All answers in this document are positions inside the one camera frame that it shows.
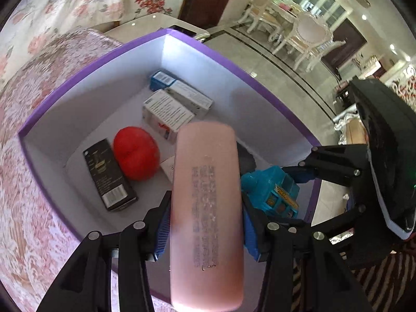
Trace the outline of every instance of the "floor trim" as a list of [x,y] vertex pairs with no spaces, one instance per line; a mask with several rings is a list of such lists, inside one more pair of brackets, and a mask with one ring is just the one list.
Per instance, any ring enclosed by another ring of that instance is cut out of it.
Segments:
[[299,88],[301,88],[315,103],[316,103],[316,105],[324,112],[324,114],[329,118],[329,120],[330,121],[332,121],[332,118],[333,118],[333,116],[331,116],[330,114],[328,114],[327,113],[327,111],[325,111],[325,109],[322,107],[322,105],[321,104],[319,104],[318,103],[318,101],[298,82],[298,81],[296,81],[288,72],[286,72],[283,68],[281,68],[280,66],[278,66],[275,62],[273,62],[270,58],[268,58],[266,55],[264,55],[263,53],[261,53],[260,51],[258,51],[256,48],[254,48],[252,45],[250,45],[250,44],[248,44],[247,42],[245,42],[245,41],[243,41],[242,39],[240,39],[240,38],[238,38],[238,37],[236,37],[234,34],[231,34],[231,33],[229,33],[228,31],[226,31],[225,29],[224,30],[221,30],[221,31],[218,31],[218,32],[216,32],[216,33],[214,33],[214,34],[212,34],[211,35],[211,37],[208,39],[208,40],[206,40],[205,42],[207,42],[207,41],[209,41],[209,40],[212,40],[213,38],[215,38],[215,37],[218,37],[218,36],[220,36],[220,35],[223,35],[223,34],[227,34],[227,35],[229,35],[229,36],[231,36],[231,37],[233,37],[233,38],[235,38],[237,41],[239,41],[239,42],[241,42],[241,43],[244,43],[246,46],[248,46],[248,47],[250,47],[253,51],[255,51],[257,54],[259,54],[259,55],[261,55],[263,58],[265,58],[266,60],[268,60],[271,64],[273,64],[277,69],[279,69],[281,72],[283,72],[287,77],[289,77],[292,81],[293,81],[293,83],[295,83],[296,85],[298,85],[299,86]]
[[[239,31],[238,29],[244,27],[244,25],[242,24],[238,24],[234,27],[231,27],[231,29],[239,32],[240,34],[244,35],[245,37],[247,37],[248,39],[250,39],[251,41],[254,41],[255,43],[257,43],[260,47],[262,47],[263,49],[265,49],[266,51],[268,51],[270,54],[272,54],[270,52],[270,50],[266,47],[264,47],[261,43],[257,42],[255,39],[249,37],[246,33],[243,33],[242,31]],[[309,84],[309,82],[307,82],[302,76],[300,76],[298,74],[298,72],[296,72],[296,70],[294,70],[291,66],[289,66],[286,62],[284,62],[284,60],[282,60],[281,58],[277,57],[276,55],[273,55],[279,62],[283,63],[287,68],[289,68],[295,75],[297,75],[303,82],[305,82],[305,84],[308,85],[308,87],[310,87],[313,91],[315,91],[315,93],[318,95],[318,97],[322,100],[322,102],[324,102],[328,109],[334,114],[334,116],[336,116],[336,113],[334,112],[334,110],[330,107],[330,105],[321,97],[321,95],[319,95],[319,93]]]

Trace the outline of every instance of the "dining table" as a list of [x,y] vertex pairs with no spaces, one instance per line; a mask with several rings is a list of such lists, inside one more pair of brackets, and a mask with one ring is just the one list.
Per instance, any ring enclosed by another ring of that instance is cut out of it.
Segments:
[[277,12],[282,18],[284,18],[287,22],[294,23],[296,20],[296,14],[291,11],[286,11],[276,2],[271,2],[268,6],[273,11]]
[[272,12],[272,14],[277,13],[284,19],[282,26],[280,28],[276,28],[276,30],[272,32],[268,38],[269,42],[273,42],[276,39],[276,37],[282,32],[282,30],[294,23],[294,21],[296,20],[296,14],[284,10],[282,7],[280,7],[280,4],[276,2],[271,2],[267,8],[269,9],[269,11]]

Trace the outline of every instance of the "blue box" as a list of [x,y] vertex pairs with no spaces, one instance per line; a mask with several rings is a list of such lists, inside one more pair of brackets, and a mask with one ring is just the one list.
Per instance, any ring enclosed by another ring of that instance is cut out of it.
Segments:
[[150,78],[150,90],[157,91],[159,89],[165,89],[167,87],[170,87],[175,81],[176,78],[169,76],[162,70],[158,70]]

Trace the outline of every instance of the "striped fabric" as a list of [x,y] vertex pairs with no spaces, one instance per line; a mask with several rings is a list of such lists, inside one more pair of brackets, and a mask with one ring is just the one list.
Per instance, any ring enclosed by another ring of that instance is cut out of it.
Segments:
[[[352,271],[375,312],[391,312],[414,278],[416,241],[405,243],[398,252],[389,254],[378,265]],[[294,261],[292,312],[301,311],[301,298],[301,267]]]
[[399,301],[413,278],[416,261],[413,255],[390,254],[371,268],[352,271],[376,312],[388,312]]

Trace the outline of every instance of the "tile floor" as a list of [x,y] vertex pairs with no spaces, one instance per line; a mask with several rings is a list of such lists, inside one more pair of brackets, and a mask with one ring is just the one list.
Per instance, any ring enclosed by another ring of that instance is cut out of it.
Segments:
[[[297,53],[288,55],[282,49],[277,57],[273,56],[268,33],[256,30],[247,34],[246,29],[237,24],[211,28],[208,31],[212,37],[205,44],[272,91],[322,145],[338,144],[339,136],[331,122],[336,115],[333,106],[336,78],[323,64],[316,65],[312,72],[306,73],[307,62],[302,62],[294,71]],[[343,213],[346,203],[342,197],[346,192],[346,188],[340,185],[323,181],[313,225]]]

